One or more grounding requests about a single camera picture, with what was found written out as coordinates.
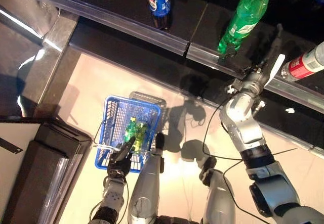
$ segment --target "bottle label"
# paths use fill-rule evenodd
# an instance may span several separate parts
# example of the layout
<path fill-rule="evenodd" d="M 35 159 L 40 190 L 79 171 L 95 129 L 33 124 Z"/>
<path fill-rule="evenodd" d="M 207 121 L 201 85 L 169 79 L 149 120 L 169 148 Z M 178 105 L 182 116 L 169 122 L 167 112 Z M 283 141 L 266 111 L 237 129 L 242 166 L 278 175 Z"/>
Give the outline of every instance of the bottle label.
<path fill-rule="evenodd" d="M 315 57 L 315 49 L 312 49 L 310 52 L 301 55 L 289 63 L 290 74 L 298 79 L 302 79 L 323 69 L 324 66 L 321 65 Z"/>
<path fill-rule="evenodd" d="M 242 19 L 240 19 L 237 15 L 235 15 L 230 22 L 229 26 L 229 34 L 234 38 L 244 38 L 249 35 L 251 30 L 257 25 L 254 24 L 246 24 Z"/>
<path fill-rule="evenodd" d="M 164 17 L 171 9 L 170 0 L 148 0 L 150 9 L 154 16 Z"/>

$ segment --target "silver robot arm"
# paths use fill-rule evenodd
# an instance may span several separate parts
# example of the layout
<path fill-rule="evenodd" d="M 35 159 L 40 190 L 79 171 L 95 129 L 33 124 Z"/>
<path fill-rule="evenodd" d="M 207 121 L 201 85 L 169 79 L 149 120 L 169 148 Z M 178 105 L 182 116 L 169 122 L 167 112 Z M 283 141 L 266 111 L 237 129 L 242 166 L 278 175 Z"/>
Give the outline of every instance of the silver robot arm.
<path fill-rule="evenodd" d="M 275 50 L 279 46 L 277 37 L 264 67 L 253 70 L 241 82 L 240 89 L 222 108 L 220 119 L 247 167 L 249 178 L 254 181 L 250 191 L 259 213 L 272 217 L 277 223 L 324 223 L 323 214 L 300 205 L 296 190 L 280 163 L 274 160 L 251 112 L 255 98 L 283 61 L 283 55 L 279 55 L 277 61 L 271 58 L 278 55 Z"/>
<path fill-rule="evenodd" d="M 125 177 L 131 168 L 132 154 L 130 150 L 134 141 L 135 137 L 131 137 L 119 151 L 114 150 L 111 153 L 107 170 L 108 176 L 104 183 L 103 199 L 89 224 L 116 224 L 119 212 L 124 204 Z"/>

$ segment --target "floor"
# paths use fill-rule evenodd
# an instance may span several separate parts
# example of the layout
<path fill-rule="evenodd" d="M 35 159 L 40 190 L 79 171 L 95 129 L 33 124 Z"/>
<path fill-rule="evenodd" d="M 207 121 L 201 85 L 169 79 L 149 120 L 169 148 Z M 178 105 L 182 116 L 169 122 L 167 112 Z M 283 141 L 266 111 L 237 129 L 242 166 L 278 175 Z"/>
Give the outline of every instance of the floor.
<path fill-rule="evenodd" d="M 199 222 L 203 216 L 208 188 L 198 179 L 198 163 L 204 158 L 201 151 L 207 122 L 214 108 L 195 102 L 147 79 L 132 74 L 93 57 L 82 55 L 59 104 L 59 116 L 68 124 L 94 136 L 101 123 L 104 101 L 108 95 L 129 97 L 138 91 L 164 99 L 167 103 L 163 133 L 165 172 L 160 175 L 159 215 L 177 216 Z M 291 142 L 264 130 L 273 153 L 295 148 Z M 216 113 L 209 128 L 206 145 L 212 154 L 239 157 L 229 136 L 220 125 Z M 95 167 L 96 148 L 92 148 L 73 189 L 60 224 L 88 223 L 91 209 L 101 200 L 102 182 L 106 171 Z M 295 186 L 302 205 L 324 212 L 324 160 L 296 149 L 276 156 Z M 225 171 L 236 161 L 219 159 L 216 168 Z M 138 174 L 130 173 L 127 181 L 130 195 Z M 260 216 L 253 203 L 245 166 L 239 164 L 227 174 L 238 205 Z M 260 223 L 259 220 L 236 210 L 236 223 Z"/>

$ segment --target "black wire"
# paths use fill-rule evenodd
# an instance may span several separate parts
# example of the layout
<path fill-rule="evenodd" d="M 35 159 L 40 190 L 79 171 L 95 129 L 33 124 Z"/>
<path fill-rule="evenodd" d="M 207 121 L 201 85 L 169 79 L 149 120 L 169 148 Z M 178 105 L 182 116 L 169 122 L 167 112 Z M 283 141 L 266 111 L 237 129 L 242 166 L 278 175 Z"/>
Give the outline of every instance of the black wire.
<path fill-rule="evenodd" d="M 221 156 L 216 156 L 216 155 L 212 155 L 208 152 L 205 152 L 205 141 L 206 141 L 206 137 L 207 137 L 207 133 L 208 133 L 208 129 L 209 129 L 209 126 L 212 122 L 212 119 L 214 117 L 214 115 L 216 114 L 216 112 L 219 110 L 219 108 L 225 104 L 228 100 L 230 100 L 232 97 L 230 97 L 229 99 L 225 99 L 220 105 L 217 106 L 217 108 L 215 109 L 215 111 L 213 112 L 211 118 L 209 119 L 209 122 L 208 122 L 208 125 L 207 125 L 207 129 L 206 129 L 206 133 L 205 133 L 205 136 L 204 136 L 204 141 L 202 142 L 202 152 L 205 153 L 206 155 L 208 156 L 211 156 L 211 157 L 216 157 L 216 158 L 221 158 L 221 159 L 226 159 L 226 160 L 236 160 L 236 161 L 241 161 L 241 159 L 239 158 L 230 158 L 230 157 L 221 157 Z"/>
<path fill-rule="evenodd" d="M 282 151 L 282 152 L 277 152 L 277 153 L 274 153 L 272 155 L 274 156 L 274 155 L 278 155 L 278 154 L 281 154 L 281 153 L 290 152 L 290 151 L 295 150 L 295 149 L 297 149 L 297 148 L 292 148 L 292 149 L 285 150 L 285 151 Z"/>
<path fill-rule="evenodd" d="M 228 190 L 229 190 L 229 192 L 230 192 L 230 194 L 231 194 L 232 200 L 233 200 L 235 206 L 236 206 L 239 210 L 243 211 L 244 213 L 246 213 L 246 214 L 248 214 L 248 215 L 250 215 L 250 216 L 252 216 L 252 217 L 254 217 L 254 218 L 256 218 L 256 219 L 258 219 L 258 220 L 260 220 L 260 221 L 262 221 L 262 222 L 264 222 L 264 223 L 270 224 L 269 222 L 263 220 L 262 218 L 260 218 L 260 217 L 258 217 L 258 216 L 256 216 L 256 215 L 254 215 L 254 214 L 248 212 L 247 210 L 242 209 L 241 207 L 239 207 L 239 205 L 238 205 L 237 202 L 235 201 L 234 195 L 233 195 L 233 193 L 232 193 L 232 191 L 231 191 L 231 189 L 230 189 L 230 187 L 229 187 L 229 184 L 227 183 L 227 180 L 226 180 L 225 174 L 226 174 L 229 170 L 231 170 L 232 168 L 234 168 L 235 166 L 239 165 L 241 162 L 243 162 L 243 161 L 241 160 L 241 161 L 235 163 L 234 165 L 230 166 L 230 167 L 229 167 L 228 169 L 226 169 L 225 172 L 223 173 L 223 179 L 224 179 L 225 184 L 226 184 L 226 186 L 227 186 L 227 188 L 228 188 Z"/>
<path fill-rule="evenodd" d="M 232 165 L 231 167 L 229 167 L 228 169 L 226 169 L 226 170 L 224 171 L 224 173 L 223 173 L 224 181 L 225 181 L 226 186 L 227 186 L 227 188 L 228 188 L 228 190 L 229 190 L 229 192 L 230 192 L 230 194 L 231 194 L 231 197 L 232 197 L 232 200 L 233 200 L 235 206 L 236 206 L 239 210 L 243 211 L 244 213 L 246 213 L 246 214 L 248 214 L 248 215 L 250 215 L 250 216 L 252 216 L 252 217 L 254 217 L 254 218 L 256 218 L 256 219 L 258 219 L 258 220 L 260 220 L 260 221 L 262 221 L 262 222 L 264 222 L 264 223 L 266 223 L 266 224 L 270 224 L 269 222 L 263 220 L 262 218 L 259 218 L 258 216 L 256 216 L 256 215 L 254 215 L 254 214 L 252 214 L 252 213 L 250 213 L 250 212 L 248 212 L 248 211 L 242 209 L 241 207 L 239 207 L 239 205 L 238 205 L 237 202 L 235 201 L 235 198 L 234 198 L 233 193 L 231 192 L 231 189 L 230 189 L 230 187 L 229 187 L 229 184 L 227 183 L 227 180 L 226 180 L 225 174 L 226 174 L 229 170 L 231 170 L 232 168 L 234 168 L 235 166 L 237 166 L 237 165 L 239 165 L 241 162 L 243 162 L 242 159 L 238 159 L 238 158 L 229 158 L 229 157 L 221 157 L 221 156 L 216 156 L 216 155 L 212 155 L 212 154 L 210 154 L 210 153 L 205 152 L 205 141 L 206 141 L 206 137 L 207 137 L 208 129 L 209 129 L 209 126 L 210 126 L 210 124 L 211 124 L 211 122 L 212 122 L 212 119 L 213 119 L 214 115 L 216 114 L 216 112 L 219 110 L 219 108 L 220 108 L 223 104 L 225 104 L 228 100 L 230 100 L 231 98 L 224 100 L 220 105 L 218 105 L 218 107 L 217 107 L 217 108 L 215 109 L 215 111 L 213 112 L 213 114 L 212 114 L 212 116 L 211 116 L 211 118 L 210 118 L 210 120 L 209 120 L 209 122 L 208 122 L 207 129 L 206 129 L 206 133 L 205 133 L 205 136 L 204 136 L 204 141 L 203 141 L 203 143 L 202 143 L 202 152 L 205 153 L 206 155 L 209 155 L 209 156 L 212 156 L 212 157 L 221 158 L 221 159 L 227 159 L 227 160 L 236 160 L 236 161 L 238 161 L 237 163 L 235 163 L 234 165 Z M 221 125 L 222 125 L 223 129 L 228 133 L 228 130 L 225 128 L 225 126 L 223 125 L 222 122 L 221 122 Z M 295 149 L 296 149 L 296 148 L 289 149 L 289 150 L 285 150 L 285 151 L 282 151 L 282 152 L 274 153 L 273 155 L 278 155 L 278 154 L 285 153 L 285 152 L 289 152 L 289 151 L 292 151 L 292 150 L 295 150 Z"/>
<path fill-rule="evenodd" d="M 106 177 L 103 179 L 103 186 L 104 186 L 104 187 L 106 186 L 106 181 L 107 181 L 107 178 L 108 178 L 108 177 L 109 177 L 109 176 L 106 176 Z M 128 183 L 127 183 L 127 180 L 126 180 L 125 177 L 124 177 L 123 179 L 124 179 L 125 184 L 126 184 L 126 187 L 127 187 L 127 202 L 126 202 L 125 211 L 124 211 L 124 213 L 123 213 L 123 216 L 121 217 L 121 219 L 120 219 L 120 221 L 118 222 L 118 224 L 121 223 L 121 221 L 123 220 L 123 218 L 124 218 L 124 216 L 125 216 L 125 213 L 126 213 L 126 210 L 127 210 L 127 206 L 128 206 L 128 199 L 129 199 L 129 195 L 130 195 L 130 192 L 129 192 L 129 189 L 128 189 Z M 91 219 L 92 219 L 92 214 L 93 214 L 94 210 L 95 210 L 95 209 L 96 209 L 96 208 L 101 204 L 101 202 L 102 202 L 102 200 L 101 200 L 100 202 L 98 202 L 98 204 L 96 204 L 96 205 L 92 208 L 92 210 L 90 211 L 89 221 L 91 221 Z"/>
<path fill-rule="evenodd" d="M 216 158 L 221 158 L 221 159 L 226 159 L 226 160 L 234 160 L 234 161 L 242 161 L 242 159 L 240 158 L 230 158 L 230 157 L 221 157 L 221 156 L 217 156 L 217 155 L 213 155 L 213 154 L 210 154 L 208 152 L 205 151 L 205 141 L 206 141 L 206 137 L 207 137 L 207 133 L 208 133 L 208 129 L 209 129 L 209 126 L 212 122 L 212 119 L 214 117 L 214 115 L 216 114 L 216 112 L 219 110 L 219 108 L 225 104 L 227 101 L 231 100 L 232 97 L 230 97 L 229 99 L 226 99 L 224 100 L 220 105 L 218 105 L 218 107 L 215 109 L 215 111 L 213 112 L 211 118 L 209 119 L 209 122 L 208 122 L 208 125 L 207 125 L 207 129 L 206 129 L 206 133 L 205 133 L 205 136 L 204 136 L 204 141 L 202 143 L 202 152 L 208 156 L 211 156 L 211 157 L 216 157 Z M 221 122 L 221 125 L 223 127 L 223 129 L 228 133 L 228 130 L 225 128 L 223 122 Z M 292 149 L 289 149 L 289 150 L 285 150 L 285 151 L 282 151 L 282 152 L 277 152 L 277 153 L 274 153 L 274 155 L 278 155 L 278 154 L 281 154 L 281 153 L 285 153 L 285 152 L 289 152 L 289 151 L 292 151 L 292 150 L 295 150 L 297 148 L 292 148 Z"/>
<path fill-rule="evenodd" d="M 297 149 L 297 148 L 292 148 L 292 149 L 285 150 L 285 151 L 282 151 L 282 152 L 277 152 L 277 153 L 275 153 L 275 154 L 273 154 L 273 155 L 278 155 L 278 154 L 281 154 L 281 153 L 285 153 L 285 152 L 293 151 L 293 150 L 295 150 L 295 149 Z M 232 168 L 234 168 L 235 166 L 239 165 L 241 162 L 243 162 L 243 161 L 240 160 L 239 162 L 237 162 L 237 163 L 235 163 L 234 165 L 230 166 L 230 167 L 229 167 L 228 169 L 226 169 L 226 170 L 224 171 L 224 173 L 223 173 L 223 179 L 224 179 L 225 184 L 226 184 L 226 186 L 227 186 L 227 188 L 228 188 L 228 190 L 229 190 L 229 192 L 230 192 L 230 194 L 231 194 L 232 200 L 233 200 L 235 206 L 236 206 L 239 210 L 243 211 L 243 212 L 246 213 L 246 214 L 249 214 L 249 215 L 252 216 L 252 217 L 255 217 L 255 218 L 258 219 L 258 220 L 263 221 L 264 223 L 270 224 L 270 223 L 268 223 L 267 221 L 265 221 L 265 220 L 263 220 L 263 219 L 257 217 L 256 215 L 254 215 L 254 214 L 248 212 L 247 210 L 242 209 L 241 207 L 239 207 L 239 205 L 238 205 L 237 202 L 235 201 L 234 195 L 233 195 L 233 193 L 232 193 L 232 191 L 231 191 L 231 189 L 230 189 L 230 187 L 229 187 L 229 184 L 227 183 L 227 180 L 226 180 L 225 174 L 226 174 L 229 170 L 231 170 Z"/>
<path fill-rule="evenodd" d="M 90 214 L 89 214 L 89 221 L 92 220 L 92 213 L 94 212 L 94 210 L 101 204 L 102 200 L 98 202 L 98 204 L 96 204 L 90 211 Z"/>
<path fill-rule="evenodd" d="M 225 128 L 225 125 L 224 125 L 224 123 L 221 121 L 221 126 L 223 127 L 223 130 L 226 132 L 226 133 L 228 133 L 228 130 Z"/>
<path fill-rule="evenodd" d="M 125 181 L 126 187 L 127 187 L 127 202 L 126 202 L 126 206 L 125 206 L 125 210 L 124 210 L 123 216 L 121 217 L 120 221 L 117 224 L 120 224 L 121 221 L 123 220 L 124 216 L 125 216 L 125 213 L 126 213 L 126 210 L 127 210 L 127 206 L 128 206 L 128 198 L 129 198 L 129 195 L 130 195 L 130 192 L 129 192 L 129 189 L 128 189 L 128 183 L 127 183 L 127 180 L 126 180 L 125 177 L 124 177 L 124 181 Z"/>

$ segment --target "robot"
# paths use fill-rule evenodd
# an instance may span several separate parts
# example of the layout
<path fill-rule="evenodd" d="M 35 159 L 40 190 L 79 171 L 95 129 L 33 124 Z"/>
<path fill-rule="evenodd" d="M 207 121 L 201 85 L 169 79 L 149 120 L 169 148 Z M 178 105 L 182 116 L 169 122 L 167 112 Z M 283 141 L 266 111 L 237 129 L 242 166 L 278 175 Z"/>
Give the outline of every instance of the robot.
<path fill-rule="evenodd" d="M 250 192 L 259 213 L 264 217 L 272 217 L 276 223 L 324 223 L 323 214 L 311 207 L 300 205 L 296 190 L 267 147 L 261 127 L 253 118 L 251 110 L 257 96 L 273 79 L 285 58 L 284 55 L 278 56 L 281 30 L 279 29 L 262 63 L 251 69 L 242 81 L 236 81 L 231 86 L 234 93 L 221 109 L 220 119 L 246 165 L 249 178 L 254 181 Z M 130 149 L 134 141 L 133 137 L 124 143 L 120 151 L 111 154 L 105 195 L 89 224 L 116 224 L 124 203 L 125 177 L 130 170 Z M 164 135 L 158 133 L 156 148 L 145 162 L 129 202 L 129 224 L 196 223 L 180 218 L 157 216 L 159 174 L 163 172 L 164 164 L 163 144 Z M 231 187 L 226 184 L 222 173 L 214 169 L 215 165 L 216 159 L 209 157 L 199 175 L 202 183 L 209 187 L 201 223 L 232 224 L 235 223 L 235 208 L 229 193 Z"/>

